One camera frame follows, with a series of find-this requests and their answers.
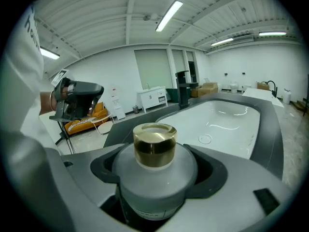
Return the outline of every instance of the wall-mounted unit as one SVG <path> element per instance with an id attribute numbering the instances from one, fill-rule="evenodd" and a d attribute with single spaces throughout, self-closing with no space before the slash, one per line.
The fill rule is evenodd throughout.
<path id="1" fill-rule="evenodd" d="M 234 44 L 240 44 L 240 43 L 247 43 L 247 42 L 253 42 L 254 38 L 252 35 L 245 35 L 245 36 L 240 36 L 237 38 L 233 38 L 234 40 L 230 43 L 230 45 Z"/>

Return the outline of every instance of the fluorescent light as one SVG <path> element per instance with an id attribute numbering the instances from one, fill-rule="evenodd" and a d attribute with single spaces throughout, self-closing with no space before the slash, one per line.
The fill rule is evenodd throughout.
<path id="1" fill-rule="evenodd" d="M 226 40 L 218 41 L 218 42 L 213 43 L 211 45 L 214 46 L 214 45 L 218 45 L 218 44 L 223 44 L 225 42 L 229 42 L 229 41 L 233 41 L 233 40 L 234 40 L 233 38 L 229 38 L 229 39 L 226 39 Z"/>
<path id="2" fill-rule="evenodd" d="M 169 22 L 169 20 L 173 17 L 173 15 L 179 10 L 179 8 L 183 5 L 180 1 L 174 1 L 174 3 L 170 6 L 168 11 L 165 13 L 163 18 L 161 19 L 159 25 L 156 27 L 157 32 L 161 32 L 163 28 L 166 26 L 166 24 Z"/>
<path id="3" fill-rule="evenodd" d="M 281 36 L 281 35 L 286 35 L 286 32 L 264 32 L 264 33 L 259 33 L 259 36 Z"/>
<path id="4" fill-rule="evenodd" d="M 58 59 L 60 57 L 57 53 L 51 52 L 44 47 L 41 47 L 41 54 L 52 59 Z"/>

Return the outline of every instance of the white ceiling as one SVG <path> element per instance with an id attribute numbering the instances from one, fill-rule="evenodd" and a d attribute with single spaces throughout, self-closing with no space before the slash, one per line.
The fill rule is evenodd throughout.
<path id="1" fill-rule="evenodd" d="M 161 43 L 211 51 L 218 40 L 246 34 L 257 38 L 261 31 L 286 30 L 286 38 L 296 38 L 292 18 L 276 0 L 180 0 L 183 6 L 156 32 L 156 23 L 174 1 L 36 2 L 41 45 L 60 54 L 56 61 L 44 58 L 45 71 L 53 75 L 79 59 L 125 45 Z M 151 14 L 153 19 L 143 20 Z"/>

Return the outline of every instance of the black faucet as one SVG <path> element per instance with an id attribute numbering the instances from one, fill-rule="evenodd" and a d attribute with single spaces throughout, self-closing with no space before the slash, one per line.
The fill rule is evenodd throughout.
<path id="1" fill-rule="evenodd" d="M 278 91 L 278 87 L 276 87 L 276 84 L 274 83 L 274 81 L 269 80 L 266 84 L 268 84 L 269 82 L 272 82 L 275 86 L 274 90 L 271 91 L 272 95 L 274 97 L 277 97 L 277 91 Z"/>
<path id="2" fill-rule="evenodd" d="M 185 82 L 185 72 L 177 72 L 176 73 L 176 80 L 177 80 L 177 90 L 178 90 L 178 102 L 181 108 L 185 108 L 189 105 L 188 103 L 188 87 L 197 87 L 198 83 L 186 83 Z"/>

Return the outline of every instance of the floor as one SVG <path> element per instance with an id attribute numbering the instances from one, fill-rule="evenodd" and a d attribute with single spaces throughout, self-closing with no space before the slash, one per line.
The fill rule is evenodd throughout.
<path id="1" fill-rule="evenodd" d="M 284 148 L 284 168 L 282 181 L 291 189 L 297 189 L 303 173 L 309 164 L 309 116 L 302 116 L 302 113 L 296 110 L 292 105 L 284 105 L 285 113 L 280 122 Z M 164 105 L 147 110 L 148 113 L 164 108 Z M 115 120 L 121 123 L 124 120 L 143 115 L 129 114 L 125 119 Z M 88 130 L 72 136 L 71 142 L 76 153 L 82 153 L 90 150 L 102 148 L 108 134 L 99 135 L 95 129 Z M 58 148 L 63 154 L 70 154 L 66 141 L 62 140 Z"/>

